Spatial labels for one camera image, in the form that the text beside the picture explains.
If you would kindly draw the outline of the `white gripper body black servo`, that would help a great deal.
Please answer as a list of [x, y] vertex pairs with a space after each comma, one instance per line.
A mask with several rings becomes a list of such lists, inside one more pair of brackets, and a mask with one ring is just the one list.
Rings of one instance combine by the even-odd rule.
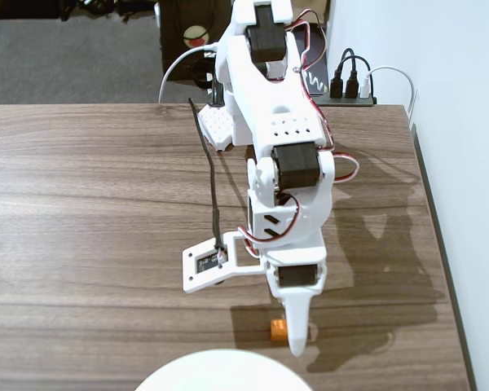
[[271, 295], [278, 300], [294, 295], [314, 297], [324, 289], [327, 250], [322, 240], [268, 249], [264, 263]]

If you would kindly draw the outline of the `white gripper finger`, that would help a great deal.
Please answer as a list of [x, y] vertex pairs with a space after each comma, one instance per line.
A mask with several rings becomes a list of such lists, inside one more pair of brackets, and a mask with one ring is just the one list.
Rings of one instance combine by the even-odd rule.
[[288, 294], [280, 298], [284, 307], [289, 348], [294, 357], [304, 353], [307, 342], [311, 294]]

